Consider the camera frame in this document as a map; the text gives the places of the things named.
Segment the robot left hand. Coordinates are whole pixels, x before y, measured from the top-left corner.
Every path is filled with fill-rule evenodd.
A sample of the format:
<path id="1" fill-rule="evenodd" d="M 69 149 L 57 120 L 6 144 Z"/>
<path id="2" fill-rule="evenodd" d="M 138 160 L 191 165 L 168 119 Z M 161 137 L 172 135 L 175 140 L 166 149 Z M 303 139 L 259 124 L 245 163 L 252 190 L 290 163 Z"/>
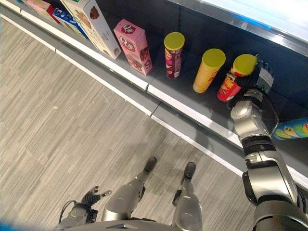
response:
<path id="1" fill-rule="evenodd" d="M 81 199 L 81 203 L 89 204 L 90 206 L 94 205 L 100 201 L 103 197 L 106 197 L 111 194 L 111 190 L 106 190 L 103 193 L 97 194 L 99 186 L 94 186 L 91 188 Z"/>

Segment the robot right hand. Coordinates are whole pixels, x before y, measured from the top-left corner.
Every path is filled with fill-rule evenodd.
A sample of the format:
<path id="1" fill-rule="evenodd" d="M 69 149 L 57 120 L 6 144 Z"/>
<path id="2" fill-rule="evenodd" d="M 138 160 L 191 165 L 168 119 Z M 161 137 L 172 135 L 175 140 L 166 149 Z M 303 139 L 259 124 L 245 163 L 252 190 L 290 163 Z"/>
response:
<path id="1" fill-rule="evenodd" d="M 241 89 L 255 87 L 261 89 L 265 93 L 269 93 L 274 82 L 274 77 L 272 75 L 273 70 L 267 62 L 261 59 L 259 54 L 256 55 L 256 58 L 257 63 L 252 74 L 246 77 L 237 77 L 235 83 L 241 87 Z"/>

